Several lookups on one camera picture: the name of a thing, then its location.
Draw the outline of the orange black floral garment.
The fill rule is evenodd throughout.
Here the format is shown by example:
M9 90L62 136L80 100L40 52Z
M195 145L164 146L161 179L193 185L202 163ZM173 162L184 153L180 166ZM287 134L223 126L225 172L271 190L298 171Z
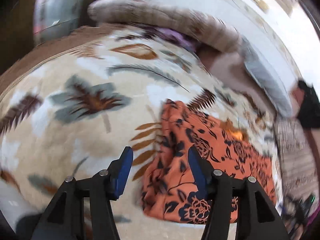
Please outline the orange black floral garment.
M220 120L192 112L181 101L167 100L161 123L160 150L143 177L141 202L145 215L178 223L207 222L212 202L201 196L195 184L187 157L192 146L213 168L231 178L254 176L276 203L272 159L222 129Z

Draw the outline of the striped beige flat pillow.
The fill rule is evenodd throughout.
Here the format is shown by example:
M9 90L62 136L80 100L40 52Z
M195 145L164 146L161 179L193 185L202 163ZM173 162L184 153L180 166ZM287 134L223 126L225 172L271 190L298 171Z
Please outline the striped beige flat pillow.
M274 134L284 195L303 200L314 195L317 203L319 186L316 162L299 120L276 118Z

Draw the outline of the black cloth on headboard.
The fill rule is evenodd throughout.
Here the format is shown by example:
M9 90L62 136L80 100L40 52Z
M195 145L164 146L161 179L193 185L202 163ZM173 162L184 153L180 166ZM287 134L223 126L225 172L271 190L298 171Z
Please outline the black cloth on headboard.
M303 80L298 81L298 87L304 92L297 119L303 128L320 127L320 105L314 87L309 87Z

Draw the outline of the cream leaf-pattern blanket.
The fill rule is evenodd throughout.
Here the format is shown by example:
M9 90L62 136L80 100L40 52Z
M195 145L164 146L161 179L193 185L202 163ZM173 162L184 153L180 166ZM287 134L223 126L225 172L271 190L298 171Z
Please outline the cream leaf-pattern blanket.
M27 71L1 94L1 174L29 211L43 211L67 176L89 178L124 147L134 157L124 194L112 203L121 239L199 239L204 224L144 214L143 177L162 143L167 100L220 120L220 127L272 159L283 198L273 115L209 74L186 49L144 29L86 28L18 61Z

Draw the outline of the grey pillow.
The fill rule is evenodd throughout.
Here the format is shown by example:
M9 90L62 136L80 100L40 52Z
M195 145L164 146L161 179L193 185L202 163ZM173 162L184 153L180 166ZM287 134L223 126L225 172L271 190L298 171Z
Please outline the grey pillow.
M245 37L242 38L241 53L246 71L265 92L276 111L283 117L291 117L293 108L289 94L271 64Z

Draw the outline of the pink bed headboard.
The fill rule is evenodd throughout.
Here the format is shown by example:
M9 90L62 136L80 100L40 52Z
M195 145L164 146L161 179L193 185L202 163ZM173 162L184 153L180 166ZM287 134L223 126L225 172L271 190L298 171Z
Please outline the pink bed headboard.
M197 55L205 68L227 87L250 95L259 109L275 113L265 92L247 73L244 59L239 53L222 53L212 47L203 46Z

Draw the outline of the purple cloth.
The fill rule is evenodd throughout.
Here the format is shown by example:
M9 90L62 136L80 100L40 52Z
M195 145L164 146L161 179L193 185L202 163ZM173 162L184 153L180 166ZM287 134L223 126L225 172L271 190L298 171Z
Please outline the purple cloth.
M167 42L180 46L189 52L197 51L197 49L201 45L201 42L199 42L198 40L172 29L160 27L147 27L145 28L145 31L148 34L153 34Z

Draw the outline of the striped beige bolster pillow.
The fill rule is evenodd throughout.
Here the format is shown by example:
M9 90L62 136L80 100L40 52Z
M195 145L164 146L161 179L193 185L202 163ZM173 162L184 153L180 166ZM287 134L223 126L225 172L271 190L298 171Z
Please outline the striped beige bolster pillow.
M141 23L172 29L223 53L238 51L243 42L235 27L210 14L150 0L97 0L87 12L96 22Z

